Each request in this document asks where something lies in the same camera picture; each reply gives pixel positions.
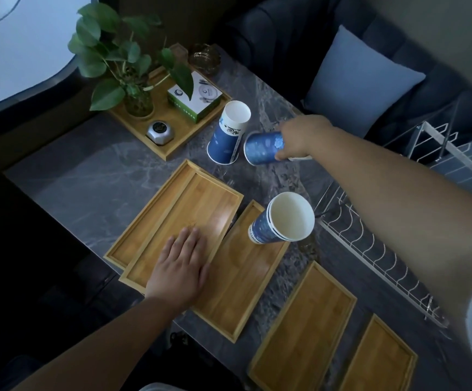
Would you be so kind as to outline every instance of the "potted plant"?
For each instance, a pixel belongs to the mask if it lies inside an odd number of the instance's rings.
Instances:
[[[151,90],[168,77],[172,77],[191,98],[194,83],[190,70],[174,60],[165,44],[157,57],[167,75],[154,85],[148,80],[152,58],[143,55],[140,45],[133,39],[145,39],[155,27],[162,26],[156,14],[120,18],[114,9],[102,2],[84,5],[78,13],[81,17],[67,47],[78,56],[80,73],[83,77],[97,78],[110,72],[93,91],[91,111],[108,110],[123,100],[129,114],[148,117],[154,111]],[[121,39],[122,26],[129,29],[128,39]]]

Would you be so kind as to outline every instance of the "black button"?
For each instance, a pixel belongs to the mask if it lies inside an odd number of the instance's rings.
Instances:
[[[165,133],[165,131],[167,130],[167,125],[162,122],[155,122],[152,125],[152,129],[157,133]]]

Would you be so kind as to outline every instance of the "person's left hand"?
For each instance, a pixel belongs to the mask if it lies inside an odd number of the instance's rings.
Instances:
[[[207,280],[207,240],[198,228],[183,228],[167,240],[145,289],[146,298],[167,302],[178,315],[193,303]]]

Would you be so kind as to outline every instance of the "dish rack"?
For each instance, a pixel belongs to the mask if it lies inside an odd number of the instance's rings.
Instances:
[[[397,140],[408,138],[409,135],[409,143],[404,149],[406,157],[423,163],[431,169],[439,164],[444,166],[445,162],[460,161],[462,163],[460,167],[456,167],[453,171],[463,169],[463,179],[455,182],[462,186],[469,181],[472,191],[471,143],[455,146],[454,142],[458,139],[458,133],[451,133],[451,124],[442,124],[434,128],[425,121],[402,133],[385,147],[389,148]],[[325,230],[420,310],[425,315],[425,319],[430,319],[441,328],[448,327],[449,321],[444,317],[439,303],[397,254],[368,230],[353,204],[350,203],[346,192],[335,181],[321,197],[315,212],[319,214],[318,223]]]

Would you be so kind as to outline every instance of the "gray marble tabletop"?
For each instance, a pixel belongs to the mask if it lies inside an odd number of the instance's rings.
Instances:
[[[273,130],[296,114],[277,92],[220,51],[222,66],[213,81],[250,107],[247,131]],[[216,123],[214,120],[164,162],[113,117],[101,113],[23,159],[5,175],[100,258],[185,158],[245,195],[238,214],[250,200],[266,205],[283,191],[298,192],[317,203],[331,177],[313,161],[254,167],[240,156],[230,166],[214,164],[206,145]],[[335,389],[372,312],[419,355],[412,389],[452,389],[464,384],[472,389],[472,361],[457,342],[424,321],[409,302],[318,225],[309,239],[290,245],[236,343],[191,311],[175,322],[245,380],[252,356],[311,260],[321,263],[358,297],[324,389]]]

